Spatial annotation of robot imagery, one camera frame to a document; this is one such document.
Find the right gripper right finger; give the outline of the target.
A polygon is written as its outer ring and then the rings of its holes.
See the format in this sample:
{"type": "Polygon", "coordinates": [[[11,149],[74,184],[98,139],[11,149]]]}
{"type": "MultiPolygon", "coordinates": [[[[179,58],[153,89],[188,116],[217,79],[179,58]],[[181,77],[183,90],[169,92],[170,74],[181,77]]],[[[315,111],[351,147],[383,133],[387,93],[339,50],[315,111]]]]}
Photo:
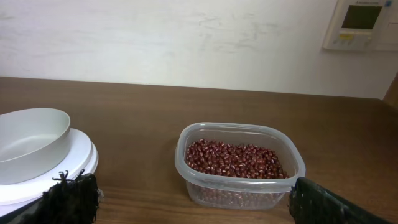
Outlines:
{"type": "Polygon", "coordinates": [[[292,187],[288,207],[295,224],[390,224],[304,177],[292,187]]]}

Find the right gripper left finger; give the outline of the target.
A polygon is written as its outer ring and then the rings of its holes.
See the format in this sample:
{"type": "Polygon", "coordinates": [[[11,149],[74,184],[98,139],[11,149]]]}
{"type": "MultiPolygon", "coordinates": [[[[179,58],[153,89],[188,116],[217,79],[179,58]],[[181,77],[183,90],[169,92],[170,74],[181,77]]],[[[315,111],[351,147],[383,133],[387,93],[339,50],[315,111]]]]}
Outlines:
{"type": "Polygon", "coordinates": [[[93,224],[100,204],[94,174],[81,170],[75,179],[60,172],[41,198],[1,217],[1,224],[93,224]]]}

